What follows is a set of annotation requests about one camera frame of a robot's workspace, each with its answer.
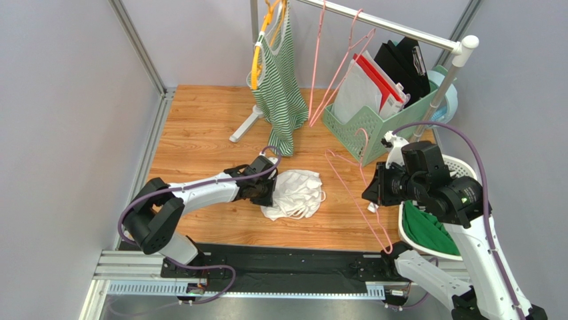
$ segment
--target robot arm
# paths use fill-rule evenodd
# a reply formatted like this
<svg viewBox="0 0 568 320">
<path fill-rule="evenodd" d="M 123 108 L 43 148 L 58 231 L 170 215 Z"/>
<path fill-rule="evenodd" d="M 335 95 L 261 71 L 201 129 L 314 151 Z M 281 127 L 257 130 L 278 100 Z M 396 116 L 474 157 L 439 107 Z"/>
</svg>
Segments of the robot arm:
<svg viewBox="0 0 568 320">
<path fill-rule="evenodd" d="M 437 216 L 456 243 L 473 288 L 451 278 L 408 247 L 398 248 L 394 251 L 396 255 L 386 257 L 393 260 L 397 273 L 440 300 L 452 310 L 454 319 L 518 319 L 518 307 L 527 319 L 546 319 L 544 310 L 531 305 L 524 296 L 501 254 L 504 270 L 520 302 L 519 306 L 513 305 L 492 256 L 493 251 L 502 252 L 492 216 L 489 217 L 491 234 L 488 236 L 495 242 L 494 250 L 490 249 L 485 234 L 482 186 L 470 177 L 452 178 L 439 147 L 430 142 L 408 143 L 388 133 L 383 144 L 392 150 L 386 163 L 377 164 L 375 176 L 363 192 L 363 198 L 384 206 L 400 205 L 404 200 L 418 201 L 426 206 L 426 211 Z"/>
<path fill-rule="evenodd" d="M 268 171 L 272 166 L 271 160 L 260 155 L 251 165 L 227 169 L 203 180 L 168 185 L 160 178 L 154 178 L 146 183 L 135 200 L 160 190 L 177 191 L 158 194 L 136 204 L 125 216 L 123 225 L 145 254 L 160 252 L 188 265 L 198 256 L 199 250 L 190 238 L 175 232 L 180 218 L 208 205 L 240 199 L 272 206 L 277 170 L 260 177 L 246 178 Z"/>
</svg>

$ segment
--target wooden table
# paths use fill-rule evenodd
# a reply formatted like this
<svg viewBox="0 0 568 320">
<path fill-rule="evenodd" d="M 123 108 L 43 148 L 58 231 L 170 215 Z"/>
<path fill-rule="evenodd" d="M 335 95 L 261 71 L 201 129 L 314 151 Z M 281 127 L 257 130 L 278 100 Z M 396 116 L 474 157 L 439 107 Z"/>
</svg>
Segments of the wooden table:
<svg viewBox="0 0 568 320">
<path fill-rule="evenodd" d="M 309 90 L 303 90 L 304 97 Z M 323 90 L 315 92 L 317 106 Z M 266 146 L 271 129 L 258 121 L 238 143 L 229 136 L 250 115 L 255 100 L 246 87 L 179 86 L 177 88 L 149 178 L 161 177 L 166 183 L 186 182 L 218 174 L 224 169 L 250 164 Z M 432 141 L 432 132 L 425 133 Z M 265 245 L 316 249 L 380 251 L 361 213 L 327 163 L 326 149 L 353 159 L 319 120 L 314 127 L 305 124 L 294 133 L 295 154 L 282 160 L 279 171 L 306 169 L 320 172 L 327 200 L 308 219 L 281 218 L 272 221 L 260 207 L 248 201 L 220 203 L 186 215 L 177 230 L 194 241 L 238 245 Z M 359 169 L 336 159 L 334 165 L 346 181 L 363 213 L 386 245 L 375 214 L 366 210 L 361 199 L 366 185 Z M 368 181 L 373 163 L 364 169 Z M 392 242 L 398 241 L 398 207 L 380 208 L 379 216 Z"/>
</svg>

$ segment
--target folded green fabric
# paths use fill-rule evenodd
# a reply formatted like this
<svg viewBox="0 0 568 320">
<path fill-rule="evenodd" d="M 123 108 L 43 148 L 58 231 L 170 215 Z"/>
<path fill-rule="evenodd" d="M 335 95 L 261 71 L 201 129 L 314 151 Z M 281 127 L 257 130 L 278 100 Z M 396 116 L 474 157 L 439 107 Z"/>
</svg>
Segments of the folded green fabric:
<svg viewBox="0 0 568 320">
<path fill-rule="evenodd" d="M 412 201 L 404 203 L 403 228 L 416 244 L 449 255 L 460 255 L 444 225 L 433 215 L 420 211 Z"/>
</svg>

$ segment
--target striped garment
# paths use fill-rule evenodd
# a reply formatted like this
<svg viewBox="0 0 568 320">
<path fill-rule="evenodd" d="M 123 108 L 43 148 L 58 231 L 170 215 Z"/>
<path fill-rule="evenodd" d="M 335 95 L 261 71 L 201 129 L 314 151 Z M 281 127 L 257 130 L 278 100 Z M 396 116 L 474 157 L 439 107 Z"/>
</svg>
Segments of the striped garment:
<svg viewBox="0 0 568 320">
<path fill-rule="evenodd" d="M 260 46 L 259 62 L 262 72 L 256 90 L 252 90 L 257 106 L 262 110 L 266 120 L 272 124 L 268 140 L 269 145 L 278 147 L 284 156 L 294 154 L 292 132 L 299 129 L 308 118 L 308 108 L 300 94 L 294 74 L 294 46 L 289 20 L 290 1 L 281 30 L 272 28 L 268 35 L 259 34 L 256 45 Z M 282 6 L 278 12 L 278 26 L 282 19 Z M 247 78 L 251 87 L 251 74 Z"/>
</svg>

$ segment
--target white pipe joint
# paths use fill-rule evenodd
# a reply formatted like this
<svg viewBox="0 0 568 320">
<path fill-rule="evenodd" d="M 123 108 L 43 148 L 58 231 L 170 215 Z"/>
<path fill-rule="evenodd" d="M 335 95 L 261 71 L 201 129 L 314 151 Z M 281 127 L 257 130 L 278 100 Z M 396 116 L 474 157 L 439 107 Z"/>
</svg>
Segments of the white pipe joint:
<svg viewBox="0 0 568 320">
<path fill-rule="evenodd" d="M 467 62 L 467 60 L 469 59 L 469 56 L 471 55 L 473 50 L 478 46 L 479 46 L 479 39 L 476 36 L 474 35 L 466 36 L 459 44 L 459 51 L 461 51 L 461 54 L 456 55 L 452 59 L 451 64 L 458 68 L 463 67 Z"/>
</svg>

